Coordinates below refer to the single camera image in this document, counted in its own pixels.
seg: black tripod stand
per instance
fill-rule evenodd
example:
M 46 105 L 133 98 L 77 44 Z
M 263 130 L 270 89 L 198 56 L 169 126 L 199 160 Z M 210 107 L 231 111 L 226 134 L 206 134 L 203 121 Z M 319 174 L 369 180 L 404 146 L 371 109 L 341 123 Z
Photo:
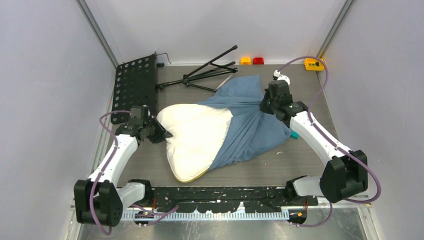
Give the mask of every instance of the black tripod stand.
M 182 79 L 180 80 L 176 80 L 176 81 L 169 81 L 169 82 L 164 82 L 164 83 L 160 83 L 160 84 L 156 84 L 156 89 L 160 89 L 163 90 L 165 87 L 171 86 L 171 85 L 175 85 L 175 84 L 180 84 L 183 83 L 186 87 L 192 86 L 198 89 L 204 89 L 204 90 L 208 90 L 208 91 L 212 91 L 212 92 L 216 92 L 216 89 L 210 88 L 210 87 L 205 87 L 205 86 L 200 86 L 200 85 L 196 85 L 196 84 L 192 84 L 190 83 L 191 81 L 194 80 L 199 80 L 199 79 L 205 79 L 205 78 L 210 78 L 210 77 L 215 77 L 215 76 L 219 76 L 219 75 L 224 75 L 224 74 L 230 74 L 230 73 L 236 73 L 238 70 L 237 68 L 231 68 L 229 66 L 236 64 L 235 61 L 232 61 L 230 63 L 227 63 L 225 65 L 218 65 L 215 64 L 214 61 L 216 61 L 217 59 L 221 58 L 222 56 L 228 54 L 229 52 L 236 50 L 237 49 L 237 45 L 234 45 L 232 48 L 228 49 L 227 51 L 223 52 L 222 54 L 218 55 L 217 57 L 215 57 L 214 59 L 208 61 L 207 63 L 203 64 L 202 66 L 200 66 L 199 68 L 197 68 L 196 70 L 190 72 L 189 74 L 184 74 L 182 76 Z M 198 71 L 200 71 L 201 69 L 203 69 L 204 67 L 208 66 L 208 65 L 212 65 L 216 68 L 211 69 L 211 70 L 207 70 L 204 72 L 201 72 L 199 74 L 193 75 L 195 73 L 197 73 Z

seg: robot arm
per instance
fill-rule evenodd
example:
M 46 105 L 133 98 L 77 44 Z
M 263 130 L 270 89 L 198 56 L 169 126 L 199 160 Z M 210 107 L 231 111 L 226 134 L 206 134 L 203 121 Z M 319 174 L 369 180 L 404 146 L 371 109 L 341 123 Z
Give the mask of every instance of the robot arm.
M 86 180 L 78 180 L 74 186 L 75 212 L 79 223 L 94 224 L 90 211 L 89 197 L 95 179 L 99 173 L 94 197 L 94 208 L 97 218 L 104 226 L 116 226 L 121 220 L 123 210 L 137 201 L 149 201 L 153 198 L 152 187 L 147 180 L 133 179 L 124 187 L 116 188 L 119 177 L 131 155 L 137 150 L 140 142 L 149 139 L 156 144 L 172 135 L 150 114 L 147 106 L 131 108 L 131 117 L 127 123 L 116 130 L 117 149 L 111 160 L 115 146 L 112 146 L 100 166 Z
M 274 73 L 274 79 L 268 84 L 265 96 L 260 105 L 262 112 L 274 114 L 287 127 L 297 132 L 314 150 L 325 166 L 322 176 L 301 176 L 286 183 L 287 197 L 324 196 L 332 203 L 337 203 L 353 195 L 362 193 L 368 188 L 368 173 L 355 161 L 340 152 L 338 148 L 350 152 L 364 164 L 367 156 L 361 151 L 352 151 L 335 139 L 323 126 L 312 121 L 308 116 L 308 108 L 301 102 L 293 102 L 290 94 L 290 80 L 287 76 Z M 313 126 L 314 123 L 324 134 L 337 144 L 336 147 Z

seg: cable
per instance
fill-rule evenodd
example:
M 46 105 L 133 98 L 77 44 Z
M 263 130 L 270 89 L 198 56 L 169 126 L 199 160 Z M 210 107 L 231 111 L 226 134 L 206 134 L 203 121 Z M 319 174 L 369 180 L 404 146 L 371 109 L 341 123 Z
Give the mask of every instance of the cable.
M 299 227 L 315 228 L 315 227 L 322 226 L 330 220 L 330 217 L 331 217 L 332 214 L 333 214 L 333 204 L 330 202 L 330 212 L 328 213 L 328 216 L 324 221 L 317 223 L 317 224 L 299 224 Z
M 329 70 L 327 68 L 327 65 L 324 61 L 322 61 L 320 58 L 315 57 L 315 56 L 301 56 L 301 57 L 297 57 L 289 62 L 287 62 L 286 64 L 284 64 L 282 67 L 280 67 L 277 71 L 281 72 L 281 70 L 285 67 L 287 67 L 288 65 L 292 64 L 295 61 L 301 60 L 301 59 L 315 59 L 318 62 L 320 62 L 325 69 L 325 81 L 322 84 L 321 89 L 318 91 L 318 93 L 313 97 L 312 101 L 310 101 L 309 106 L 307 107 L 307 116 L 309 118 L 310 123 L 315 127 L 315 129 L 331 144 L 333 145 L 335 148 L 337 148 L 337 150 L 339 150 L 340 152 L 342 152 L 343 154 L 345 154 L 346 156 L 348 156 L 350 159 L 354 160 L 355 162 L 357 162 L 361 167 L 363 167 L 372 177 L 372 179 L 374 179 L 375 181 L 375 185 L 377 186 L 377 192 L 375 193 L 375 196 L 373 196 L 372 198 L 368 199 L 368 200 L 354 200 L 354 199 L 349 199 L 347 198 L 346 201 L 352 202 L 352 203 L 356 203 L 356 204 L 366 204 L 366 203 L 370 203 L 370 202 L 374 202 L 375 200 L 377 200 L 381 193 L 382 193 L 382 186 L 380 184 L 379 179 L 377 178 L 376 174 L 367 166 L 365 165 L 362 161 L 360 161 L 357 157 L 353 156 L 352 154 L 350 154 L 348 151 L 344 150 L 343 148 L 339 147 L 334 141 L 331 140 L 331 138 L 322 130 L 320 129 L 320 127 L 318 127 L 313 119 L 312 119 L 312 115 L 311 115 L 311 108 L 312 105 L 315 103 L 315 101 L 318 99 L 318 97 L 320 96 L 320 94 L 324 91 L 324 88 L 327 86 L 327 82 L 329 80 Z M 328 217 L 321 223 L 318 224 L 299 224 L 300 227 L 307 227 L 307 228 L 313 228 L 313 227 L 319 227 L 322 226 L 323 224 L 325 224 L 326 222 L 328 222 L 328 220 L 330 219 L 330 216 L 333 213 L 333 205 L 330 202 L 330 213 L 328 214 Z
M 178 206 L 175 206 L 175 207 L 174 207 L 174 208 L 172 208 L 169 212 L 159 213 L 159 212 L 153 212 L 153 211 L 146 210 L 146 209 L 144 209 L 142 206 L 139 206 L 139 205 L 137 205 L 137 204 L 133 204 L 133 205 L 131 205 L 131 207 L 139 208 L 139 209 L 141 209 L 143 212 L 146 212 L 146 213 L 151 214 L 151 215 L 154 215 L 154 216 L 161 216 L 160 218 L 158 218 L 158 219 L 156 219 L 156 220 L 154 220 L 154 221 L 149 222 L 148 224 L 146 224 L 146 225 L 145 225 L 146 227 L 147 227 L 147 226 L 152 226 L 152 225 L 154 225 L 154 224 L 157 224 L 160 220 L 164 219 L 166 216 L 168 216 L 168 215 L 170 215 L 171 213 L 174 213 L 175 211 L 177 211 L 177 210 L 178 210 Z
M 164 55 L 164 54 L 166 55 L 166 58 L 168 59 L 168 63 L 172 64 L 171 61 L 170 61 L 170 57 L 168 56 L 168 53 L 164 52 L 164 53 L 156 54 L 156 56 Z
M 115 146 L 113 147 L 113 151 L 110 154 L 109 158 L 107 159 L 107 161 L 104 163 L 103 167 L 101 168 L 100 172 L 98 173 L 97 177 L 94 180 L 94 183 L 91 187 L 91 191 L 90 191 L 90 197 L 89 197 L 89 205 L 90 205 L 90 212 L 92 215 L 92 218 L 95 222 L 95 224 L 97 225 L 97 227 L 100 229 L 100 231 L 109 236 L 112 233 L 112 227 L 109 227 L 109 231 L 106 231 L 105 228 L 102 226 L 102 224 L 99 221 L 99 218 L 97 217 L 95 208 L 94 208 L 94 192 L 97 186 L 97 183 L 99 182 L 100 177 L 102 176 L 103 172 L 106 170 L 106 168 L 108 167 L 109 163 L 111 162 L 112 158 L 114 157 L 115 153 L 117 152 L 118 149 L 118 139 L 117 136 L 114 134 L 114 132 L 112 130 L 110 130 L 106 124 L 103 123 L 103 119 L 109 115 L 112 114 L 117 114 L 117 113 L 128 113 L 130 114 L 130 111 L 127 110 L 116 110 L 116 111 L 111 111 L 108 112 L 106 114 L 104 114 L 103 116 L 100 117 L 99 122 L 100 125 L 106 130 L 106 132 L 108 132 L 112 137 L 113 137 L 113 141 L 115 143 Z
M 152 210 L 155 210 L 156 208 L 156 197 L 153 199 L 153 205 L 151 206 Z

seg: white cable tray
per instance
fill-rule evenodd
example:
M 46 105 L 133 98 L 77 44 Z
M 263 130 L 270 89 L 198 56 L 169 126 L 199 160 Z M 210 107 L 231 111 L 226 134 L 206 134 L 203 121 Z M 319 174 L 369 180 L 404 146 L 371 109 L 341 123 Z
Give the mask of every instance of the white cable tray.
M 121 221 L 154 221 L 161 216 L 154 218 L 136 218 L 139 209 L 127 209 L 122 213 Z M 161 221 L 235 221 L 235 220 L 288 220 L 289 210 L 282 209 L 281 212 L 255 212 L 245 213 L 244 209 L 238 209 L 232 213 L 200 213 L 198 211 L 192 213 L 173 212 Z

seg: teal object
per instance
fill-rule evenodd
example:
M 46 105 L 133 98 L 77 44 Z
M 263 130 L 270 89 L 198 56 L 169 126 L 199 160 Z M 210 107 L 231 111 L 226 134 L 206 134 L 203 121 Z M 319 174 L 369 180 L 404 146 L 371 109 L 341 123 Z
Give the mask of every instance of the teal object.
M 297 133 L 295 131 L 291 131 L 290 138 L 292 138 L 292 139 L 298 139 L 299 138 L 299 133 Z

